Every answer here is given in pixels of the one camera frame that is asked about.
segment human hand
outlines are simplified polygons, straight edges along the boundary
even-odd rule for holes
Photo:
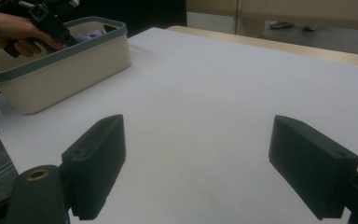
[[[63,49],[62,43],[37,29],[28,19],[0,13],[0,49],[6,48],[15,40],[16,50],[25,57],[31,57],[40,53],[41,48],[30,37],[54,49]]]

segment floor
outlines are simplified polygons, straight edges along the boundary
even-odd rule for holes
[[[230,17],[187,13],[188,26],[232,34],[233,20]],[[303,25],[290,29],[271,30],[269,23],[262,36],[264,39],[298,44],[303,46],[332,49],[358,54],[358,31],[318,27],[315,32],[302,31]],[[16,169],[0,142],[0,200],[10,195]]]

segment white table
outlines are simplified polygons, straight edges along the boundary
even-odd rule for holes
[[[358,154],[358,65],[159,29],[129,42],[131,67],[38,114],[0,95],[20,173],[60,164],[97,120],[123,114],[127,161],[92,223],[320,223],[269,163],[273,119]]]

